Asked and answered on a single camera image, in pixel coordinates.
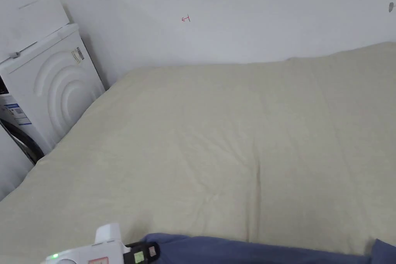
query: bed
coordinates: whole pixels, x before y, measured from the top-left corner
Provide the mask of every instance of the bed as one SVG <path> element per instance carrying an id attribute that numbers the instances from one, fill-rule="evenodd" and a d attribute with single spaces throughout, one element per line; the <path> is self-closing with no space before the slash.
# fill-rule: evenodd
<path id="1" fill-rule="evenodd" d="M 40 263 L 113 221 L 126 243 L 164 232 L 349 254 L 396 244 L 395 59 L 384 43 L 131 71 L 0 202 L 0 260 Z"/>

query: blue blanket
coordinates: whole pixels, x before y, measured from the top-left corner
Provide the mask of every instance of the blue blanket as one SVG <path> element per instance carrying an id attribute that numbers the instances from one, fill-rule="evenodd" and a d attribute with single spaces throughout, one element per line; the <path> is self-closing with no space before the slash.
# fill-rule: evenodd
<path id="1" fill-rule="evenodd" d="M 158 264 L 388 264 L 396 263 L 396 247 L 376 240 L 372 254 L 346 255 L 318 250 L 237 242 L 214 237 L 148 234 L 143 241 L 161 248 Z"/>

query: red mark on wall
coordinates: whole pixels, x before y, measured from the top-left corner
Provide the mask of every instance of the red mark on wall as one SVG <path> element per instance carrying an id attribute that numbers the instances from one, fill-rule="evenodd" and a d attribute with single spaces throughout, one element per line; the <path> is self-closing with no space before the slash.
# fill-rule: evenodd
<path id="1" fill-rule="evenodd" d="M 191 22 L 191 21 L 189 20 L 189 16 L 188 16 L 188 15 L 187 15 L 186 18 L 181 18 L 181 20 L 182 20 L 183 22 L 185 22 L 186 19 L 188 19 L 188 21 Z"/>

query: white appliance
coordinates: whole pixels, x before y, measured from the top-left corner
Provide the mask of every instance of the white appliance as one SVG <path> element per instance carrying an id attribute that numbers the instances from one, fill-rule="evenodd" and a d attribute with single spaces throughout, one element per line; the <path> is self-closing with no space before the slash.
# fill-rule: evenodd
<path id="1" fill-rule="evenodd" d="M 69 24 L 0 64 L 5 91 L 0 118 L 27 133 L 49 153 L 104 87 L 80 38 Z"/>
<path id="2" fill-rule="evenodd" d="M 33 168 L 33 163 L 0 125 L 0 201 L 11 193 Z"/>
<path id="3" fill-rule="evenodd" d="M 42 264 L 136 264 L 152 263 L 160 257 L 155 242 L 136 242 L 125 246 L 121 242 L 118 223 L 99 227 L 95 244 L 49 255 Z"/>

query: mattress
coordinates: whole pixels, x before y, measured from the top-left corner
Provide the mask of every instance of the mattress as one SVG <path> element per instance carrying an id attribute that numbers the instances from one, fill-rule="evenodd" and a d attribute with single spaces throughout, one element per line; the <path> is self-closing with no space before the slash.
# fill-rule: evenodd
<path id="1" fill-rule="evenodd" d="M 0 202 L 0 255 L 40 263 L 117 221 L 364 254 L 396 244 L 396 44 L 248 65 L 140 68 Z"/>

